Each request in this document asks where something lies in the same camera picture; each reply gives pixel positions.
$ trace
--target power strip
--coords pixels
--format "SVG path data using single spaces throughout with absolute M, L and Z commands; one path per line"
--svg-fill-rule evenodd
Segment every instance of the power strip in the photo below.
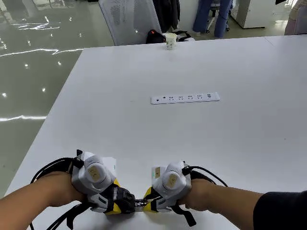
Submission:
M 219 101 L 220 96 L 217 92 L 210 93 L 191 93 L 183 95 L 165 95 L 152 97 L 151 104 L 174 104 L 187 102 L 211 102 Z

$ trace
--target white table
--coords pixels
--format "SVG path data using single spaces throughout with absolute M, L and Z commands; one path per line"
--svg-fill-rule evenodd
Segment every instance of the white table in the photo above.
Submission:
M 118 180 L 137 197 L 151 167 L 185 160 L 230 186 L 258 192 L 307 188 L 307 36 L 258 37 L 85 49 L 7 193 L 76 149 L 118 161 Z M 218 92 L 211 103 L 151 105 L 150 97 Z M 34 221 L 46 229 L 70 206 Z M 235 229 L 193 213 L 193 229 Z M 187 229 L 174 213 L 112 216 L 87 211 L 76 230 Z M 63 223 L 59 230 L 68 230 Z

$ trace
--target white wall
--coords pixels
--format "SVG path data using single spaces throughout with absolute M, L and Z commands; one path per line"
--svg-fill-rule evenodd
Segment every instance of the white wall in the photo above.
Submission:
M 180 23 L 179 29 L 192 32 L 198 0 L 179 0 L 180 1 Z

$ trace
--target white cabinet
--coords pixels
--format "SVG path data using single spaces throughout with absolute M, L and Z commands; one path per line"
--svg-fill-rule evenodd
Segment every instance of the white cabinet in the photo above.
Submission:
M 231 16 L 242 28 L 266 27 L 272 18 L 275 0 L 236 0 Z

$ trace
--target paper cup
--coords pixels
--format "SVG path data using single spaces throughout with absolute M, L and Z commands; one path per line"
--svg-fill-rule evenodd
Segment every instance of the paper cup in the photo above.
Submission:
M 165 34 L 165 38 L 166 38 L 166 48 L 168 50 L 173 50 L 176 45 L 177 34 L 167 33 Z

